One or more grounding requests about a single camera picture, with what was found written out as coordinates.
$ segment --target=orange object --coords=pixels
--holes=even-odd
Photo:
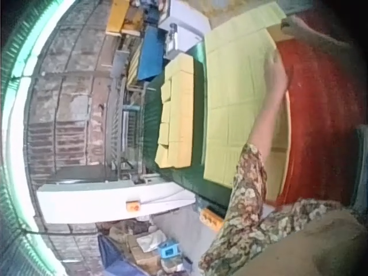
[[[201,211],[200,220],[204,225],[207,225],[215,232],[218,232],[224,225],[223,218],[213,213],[211,210],[207,208]]]
[[[139,201],[129,201],[126,203],[126,210],[128,212],[138,212],[140,211],[140,202]]]

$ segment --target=clutter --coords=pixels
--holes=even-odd
[[[174,239],[169,239],[160,244],[159,252],[162,259],[172,258],[181,254],[179,244]]]
[[[137,238],[144,235],[146,234],[140,234],[137,236],[128,235],[126,237],[128,247],[133,255],[136,264],[149,274],[156,275],[157,272],[160,270],[160,255],[156,251],[151,251],[147,253],[143,252],[137,242]]]
[[[181,256],[161,259],[161,266],[166,273],[184,271],[183,259]]]
[[[142,251],[146,253],[157,249],[166,240],[165,234],[161,230],[157,230],[149,235],[137,238],[137,243]]]
[[[125,220],[127,233],[130,235],[138,235],[148,231],[151,226],[149,221],[137,221],[134,219]]]
[[[187,256],[183,256],[183,267],[189,274],[193,270],[193,262]]]
[[[163,270],[160,270],[157,273],[157,276],[189,276],[189,274],[186,271],[179,271],[179,272],[174,272],[174,273],[166,273]]]
[[[104,266],[104,275],[108,276],[147,276],[147,273],[128,261],[105,236],[98,236],[98,248]]]
[[[137,221],[151,221],[151,216],[147,215],[147,216],[140,216],[140,217],[136,217]]]

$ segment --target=green conveyor belt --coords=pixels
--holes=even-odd
[[[194,121],[193,151],[191,167],[160,169],[155,163],[157,140],[161,121],[161,85],[164,72],[148,85],[144,104],[143,158],[148,169],[156,171],[164,178],[175,181],[213,204],[220,214],[227,209],[231,189],[203,179],[205,152],[204,136],[206,122],[206,63],[204,43],[199,43],[187,52],[194,58]]]

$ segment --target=blue tarp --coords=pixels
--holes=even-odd
[[[124,256],[107,237],[98,236],[98,247],[105,268],[105,276],[147,276],[127,260],[124,260]]]

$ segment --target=blue container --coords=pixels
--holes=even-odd
[[[159,245],[159,252],[162,259],[168,259],[181,254],[179,243],[174,239],[168,239]]]

